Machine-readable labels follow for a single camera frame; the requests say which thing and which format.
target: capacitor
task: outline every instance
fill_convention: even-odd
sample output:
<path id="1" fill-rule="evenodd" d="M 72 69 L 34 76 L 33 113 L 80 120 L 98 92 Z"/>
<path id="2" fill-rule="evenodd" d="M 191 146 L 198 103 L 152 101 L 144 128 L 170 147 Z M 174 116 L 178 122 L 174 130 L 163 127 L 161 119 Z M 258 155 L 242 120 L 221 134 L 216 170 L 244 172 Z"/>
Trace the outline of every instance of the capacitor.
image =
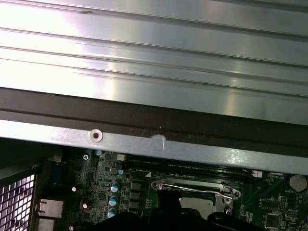
<path id="1" fill-rule="evenodd" d="M 302 175 L 294 175 L 289 179 L 289 185 L 296 192 L 301 192 L 307 187 L 307 179 Z"/>
<path id="2" fill-rule="evenodd" d="M 113 183 L 110 187 L 110 191 L 112 191 L 113 193 L 116 193 L 117 191 L 119 191 L 119 189 L 120 185 L 117 182 Z"/>
<path id="3" fill-rule="evenodd" d="M 75 186 L 72 187 L 73 192 L 77 192 L 80 189 L 81 189 L 81 184 L 76 184 Z"/>
<path id="4" fill-rule="evenodd" d="M 108 213 L 107 213 L 107 217 L 108 218 L 112 218 L 116 215 L 116 209 L 115 208 L 111 208 Z"/>
<path id="5" fill-rule="evenodd" d="M 93 201 L 92 201 L 92 200 L 87 200 L 87 201 L 85 201 L 85 202 L 82 204 L 82 207 L 83 207 L 84 209 L 87 209 L 87 208 L 91 207 L 92 204 L 93 204 Z"/>
<path id="6" fill-rule="evenodd" d="M 112 196 L 109 200 L 109 205 L 110 206 L 116 206 L 117 204 L 117 197 L 116 196 Z"/>
<path id="7" fill-rule="evenodd" d="M 77 230 L 77 226 L 79 226 L 79 222 L 77 220 L 75 220 L 73 222 L 73 224 L 68 227 L 68 230 L 69 231 L 76 231 Z"/>

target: chip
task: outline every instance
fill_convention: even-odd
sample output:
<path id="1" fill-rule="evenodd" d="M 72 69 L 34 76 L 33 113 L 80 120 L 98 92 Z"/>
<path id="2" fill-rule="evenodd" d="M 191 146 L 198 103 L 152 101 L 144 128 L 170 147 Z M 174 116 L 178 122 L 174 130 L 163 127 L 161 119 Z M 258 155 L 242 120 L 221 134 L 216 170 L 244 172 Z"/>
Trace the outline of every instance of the chip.
<path id="1" fill-rule="evenodd" d="M 121 164 L 116 164 L 115 167 L 116 167 L 116 169 L 122 169 L 122 165 Z"/>
<path id="2" fill-rule="evenodd" d="M 106 193 L 100 193 L 99 195 L 98 195 L 98 197 L 100 198 L 100 199 L 106 199 Z"/>
<path id="3" fill-rule="evenodd" d="M 139 198 L 140 198 L 140 194 L 137 192 L 132 192 L 131 194 L 130 194 L 130 199 L 131 200 L 139 200 Z"/>
<path id="4" fill-rule="evenodd" d="M 266 216 L 266 228 L 278 229 L 280 223 L 280 217 L 276 214 L 268 213 Z"/>
<path id="5" fill-rule="evenodd" d="M 139 182 L 132 182 L 132 184 L 131 184 L 131 189 L 132 189 L 132 190 L 136 190 L 136 191 L 140 191 L 140 189 L 141 189 L 141 183 L 139 183 Z"/>
<path id="6" fill-rule="evenodd" d="M 129 209 L 137 209 L 139 206 L 139 203 L 138 202 L 135 202 L 135 201 L 130 201 L 129 202 Z"/>
<path id="7" fill-rule="evenodd" d="M 87 179 L 92 180 L 94 177 L 94 173 L 93 172 L 88 172 L 87 173 Z"/>

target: black strip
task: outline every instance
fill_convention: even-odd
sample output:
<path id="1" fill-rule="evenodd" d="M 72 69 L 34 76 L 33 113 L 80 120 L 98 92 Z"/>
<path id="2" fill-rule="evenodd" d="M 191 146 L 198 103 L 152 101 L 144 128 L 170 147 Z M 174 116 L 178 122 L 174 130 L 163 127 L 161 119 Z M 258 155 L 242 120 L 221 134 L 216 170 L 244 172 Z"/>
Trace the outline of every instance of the black strip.
<path id="1" fill-rule="evenodd" d="M 307 156 L 308 126 L 0 89 L 0 119 Z"/>

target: electrolytic capacitor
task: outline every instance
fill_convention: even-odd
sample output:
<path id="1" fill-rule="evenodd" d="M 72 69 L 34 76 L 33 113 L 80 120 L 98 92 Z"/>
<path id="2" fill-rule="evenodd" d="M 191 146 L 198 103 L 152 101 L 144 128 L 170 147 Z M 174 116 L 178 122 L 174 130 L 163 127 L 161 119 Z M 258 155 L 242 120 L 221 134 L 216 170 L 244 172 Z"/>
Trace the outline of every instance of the electrolytic capacitor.
<path id="1" fill-rule="evenodd" d="M 113 193 L 116 193 L 117 191 L 119 191 L 120 189 L 120 185 L 118 183 L 113 183 L 110 187 L 110 191 L 112 191 Z"/>
<path id="2" fill-rule="evenodd" d="M 112 196 L 109 200 L 109 205 L 110 206 L 116 206 L 117 204 L 117 197 L 116 196 Z"/>
<path id="3" fill-rule="evenodd" d="M 112 218 L 116 215 L 116 209 L 115 208 L 111 208 L 108 213 L 107 213 L 107 217 L 108 218 Z"/>
<path id="4" fill-rule="evenodd" d="M 77 192 L 80 189 L 81 189 L 81 184 L 77 184 L 77 185 L 72 187 L 72 192 Z"/>
<path id="5" fill-rule="evenodd" d="M 79 226 L 79 222 L 77 220 L 75 220 L 73 222 L 73 224 L 68 227 L 68 230 L 69 231 L 76 231 L 78 226 Z"/>
<path id="6" fill-rule="evenodd" d="M 85 202 L 82 204 L 82 207 L 83 207 L 84 209 L 87 209 L 87 208 L 91 207 L 92 204 L 93 204 L 93 201 L 92 201 L 92 200 L 87 200 L 87 201 L 85 201 Z"/>

